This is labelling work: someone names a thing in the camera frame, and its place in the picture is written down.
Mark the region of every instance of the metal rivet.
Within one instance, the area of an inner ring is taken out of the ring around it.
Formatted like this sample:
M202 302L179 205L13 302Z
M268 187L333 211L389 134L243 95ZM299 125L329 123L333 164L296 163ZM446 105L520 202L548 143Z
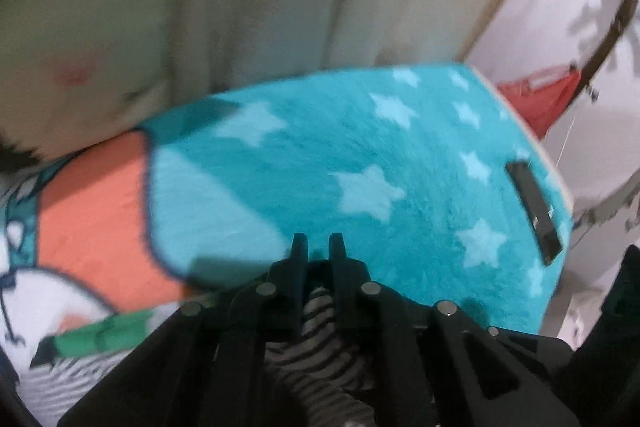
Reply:
M258 284L258 287L255 289L256 293L262 297L270 297L274 293L276 293L276 285L271 282L263 282Z
M453 315L455 312L458 311L458 307L456 306L456 304L454 302L451 302L451 301L440 301L436 305L436 308L443 315L447 315L447 317L449 315Z
M180 313L182 313L182 315L186 315L187 317L193 317L194 315L197 315L198 313L200 313L201 309L202 309L202 306L200 305L200 303L190 301L190 302L185 302L180 307Z
M360 286L360 289L362 290L362 293L364 293L364 295L378 295L382 290L380 284L373 281L364 283L362 286Z

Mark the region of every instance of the black and white striped cloth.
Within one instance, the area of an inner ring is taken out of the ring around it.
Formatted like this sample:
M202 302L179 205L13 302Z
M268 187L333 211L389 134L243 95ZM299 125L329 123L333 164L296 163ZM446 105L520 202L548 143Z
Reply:
M305 407L309 427L375 427L373 409L346 391L373 387L366 357L338 334L334 300L314 290L304 309L302 339L269 343L266 370ZM62 415L96 385L129 351L65 359L20 375L16 391L43 427Z

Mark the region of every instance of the red object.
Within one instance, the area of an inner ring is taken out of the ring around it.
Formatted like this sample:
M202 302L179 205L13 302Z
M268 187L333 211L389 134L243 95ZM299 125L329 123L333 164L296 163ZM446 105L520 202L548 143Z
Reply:
M581 76L576 68L556 66L497 87L542 139L571 102Z

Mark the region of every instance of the red bag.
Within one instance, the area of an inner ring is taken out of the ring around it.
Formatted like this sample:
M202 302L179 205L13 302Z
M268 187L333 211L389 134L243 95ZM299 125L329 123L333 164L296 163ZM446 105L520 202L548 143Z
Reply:
M497 87L542 139L571 102L581 77L575 67L556 66Z

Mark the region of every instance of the orange patch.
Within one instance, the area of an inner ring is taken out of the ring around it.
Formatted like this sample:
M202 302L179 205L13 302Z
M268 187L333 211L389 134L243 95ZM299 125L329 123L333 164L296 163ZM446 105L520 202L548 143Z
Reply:
M83 283L119 312L180 299L145 240L145 136L128 132L65 165L40 195L40 267Z

